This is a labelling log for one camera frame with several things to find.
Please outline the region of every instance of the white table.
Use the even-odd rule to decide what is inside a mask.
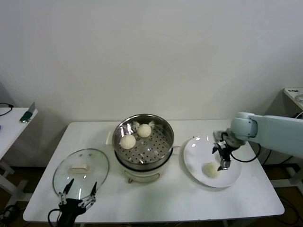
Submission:
[[[4,114],[8,110],[10,110],[10,108],[0,108],[0,114]],[[19,121],[27,110],[28,108],[13,108],[12,111],[6,115],[0,116],[0,160],[30,123],[21,123]],[[37,110],[34,111],[32,119],[36,114]],[[15,204],[17,201],[29,201],[31,194],[22,192],[27,181],[20,181],[16,187],[6,179],[8,174],[14,174],[14,170],[4,161],[0,161],[0,168],[5,170],[5,173],[0,175],[0,187],[12,195],[7,206]]]
[[[212,136],[225,130],[229,120],[169,121],[174,146],[181,146],[193,136]],[[134,223],[218,220],[281,215],[284,207],[258,159],[243,164],[237,182],[225,189],[205,186],[187,172],[180,150],[174,151],[164,174],[152,183],[128,183],[119,169],[113,147],[106,144],[109,132],[118,122],[73,122],[63,135],[23,214],[26,221],[46,222],[51,209],[58,208],[59,198],[52,188],[56,167],[69,154],[84,148],[102,150],[110,162],[107,179],[97,192],[97,202],[78,223]],[[254,157],[249,144],[235,155]],[[55,221],[57,214],[51,216]]]
[[[286,87],[284,93],[303,110],[303,103],[296,100],[297,95],[303,94],[303,87]]]

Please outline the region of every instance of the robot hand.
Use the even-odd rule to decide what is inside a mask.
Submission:
[[[302,119],[237,113],[230,128],[226,131],[214,132],[213,153],[218,150],[221,157],[221,166],[218,170],[229,168],[232,152],[244,145],[245,141],[252,141],[267,149],[303,158],[302,135]]]
[[[59,193],[61,199],[59,208],[62,215],[58,220],[58,227],[72,227],[76,217],[80,214],[84,214],[96,202],[97,182],[95,182],[90,195],[82,200],[66,198],[73,182],[74,179],[65,186],[63,192]]]

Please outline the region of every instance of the perforated steamer tray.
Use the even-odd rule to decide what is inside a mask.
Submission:
[[[142,138],[137,134],[139,124],[150,124],[151,135]],[[123,149],[120,140],[132,134],[136,144],[132,149]],[[136,171],[150,171],[163,165],[172,153],[174,134],[171,126],[164,119],[152,114],[139,114],[121,122],[113,133],[113,146],[118,160]]]

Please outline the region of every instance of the black cable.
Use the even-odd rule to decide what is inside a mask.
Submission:
[[[280,162],[278,165],[283,164],[284,162],[287,162],[287,161],[289,161],[292,158],[293,158],[293,156],[291,155],[289,158],[285,159],[283,162]]]
[[[281,202],[284,204],[284,205],[287,205],[288,207],[290,207],[295,213],[296,213],[296,220],[294,222],[291,222],[291,223],[287,223],[287,222],[284,222],[278,218],[275,218],[277,221],[285,224],[285,225],[288,225],[288,226],[292,226],[292,225],[295,225],[299,222],[299,220],[303,220],[302,217],[300,216],[298,210],[296,209],[296,207],[288,200],[286,199],[285,197],[279,195],[279,198],[285,200],[285,201],[282,201]]]
[[[29,226],[31,224],[31,222],[29,222],[29,223],[27,223],[25,226],[23,226],[23,227],[27,227],[27,226]]]
[[[230,153],[230,154],[231,154],[231,156],[232,156],[233,159],[235,159],[235,160],[237,160],[237,161],[239,161],[239,162],[245,162],[245,163],[247,163],[247,162],[252,162],[252,161],[255,160],[255,159],[259,156],[259,154],[261,153],[261,145],[260,145],[260,144],[258,144],[258,145],[259,145],[259,151],[258,151],[258,153],[256,154],[256,156],[253,157],[253,158],[250,159],[250,160],[247,160],[247,161],[243,161],[243,160],[237,159],[232,153]]]
[[[265,161],[263,162],[262,165],[265,165],[265,163],[266,163],[267,160],[269,159],[269,156],[270,156],[271,152],[272,152],[272,150],[269,151],[269,153],[268,153],[268,155],[267,155],[267,157],[266,157],[266,159],[265,159]]]
[[[8,103],[0,103],[0,104],[5,104],[5,105],[8,105],[9,106],[9,108],[10,108],[10,110],[9,111],[7,111],[6,113],[4,113],[4,114],[0,114],[0,116],[4,116],[4,115],[6,115],[6,114],[8,114],[10,111],[12,111],[12,109],[14,108],[14,106],[12,105],[12,104],[8,104]]]
[[[48,223],[49,223],[49,225],[50,225],[51,227],[54,227],[54,226],[53,226],[52,223],[51,223],[50,215],[51,215],[51,213],[54,212],[54,211],[60,211],[60,210],[59,210],[59,209],[52,209],[50,212],[48,212],[48,215],[47,215],[47,221],[48,221]]]

